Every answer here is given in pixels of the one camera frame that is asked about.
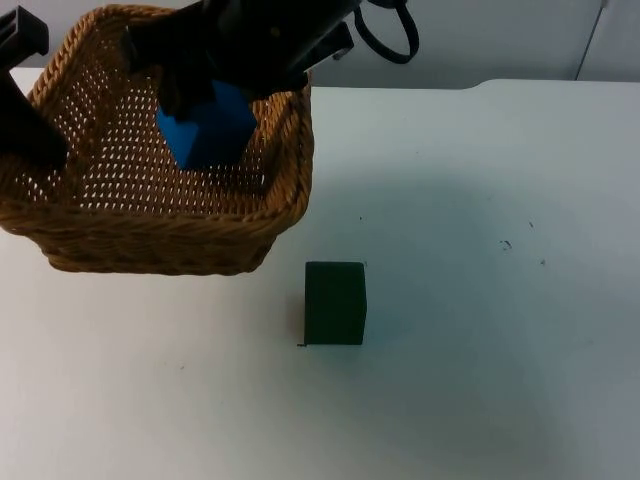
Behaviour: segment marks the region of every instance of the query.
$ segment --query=black strap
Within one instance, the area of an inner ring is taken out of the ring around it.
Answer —
[[[413,20],[413,17],[409,13],[409,10],[407,10],[407,0],[393,0],[393,3],[393,8],[395,8],[396,12],[398,12],[398,17],[400,17],[400,22],[402,23],[402,27],[407,34],[407,39],[409,40],[408,55],[394,52],[389,47],[384,45],[380,40],[378,40],[364,23],[362,10],[360,9],[360,7],[358,7],[354,11],[355,25],[356,30],[358,31],[362,39],[374,52],[376,52],[386,60],[389,60],[390,62],[405,64],[409,63],[411,59],[415,57],[416,53],[418,53],[418,50],[420,48],[420,35],[418,33],[418,27],[416,27],[416,22]]]

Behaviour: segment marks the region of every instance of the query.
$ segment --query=woven basket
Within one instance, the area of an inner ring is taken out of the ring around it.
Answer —
[[[155,125],[160,72],[127,75],[118,48],[126,24],[170,11],[114,5],[84,16],[29,94],[69,142],[65,167],[0,156],[0,226],[57,269],[249,272],[307,208],[309,87],[252,104],[258,128],[238,165],[178,170]]]

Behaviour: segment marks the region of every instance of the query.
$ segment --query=white tabletop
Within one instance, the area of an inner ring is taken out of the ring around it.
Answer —
[[[253,274],[0,234],[0,478],[637,480],[640,85],[317,88],[313,119]],[[362,347],[296,347],[307,260],[366,262]]]

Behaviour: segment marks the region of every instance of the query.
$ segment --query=green block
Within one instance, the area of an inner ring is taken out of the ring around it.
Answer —
[[[362,345],[366,316],[364,265],[307,263],[305,345]]]

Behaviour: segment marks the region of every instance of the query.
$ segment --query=blue block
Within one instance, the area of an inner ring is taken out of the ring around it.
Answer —
[[[158,108],[156,121],[182,170],[240,161],[257,122],[240,90],[213,81],[216,100],[196,105],[189,118],[177,122]]]

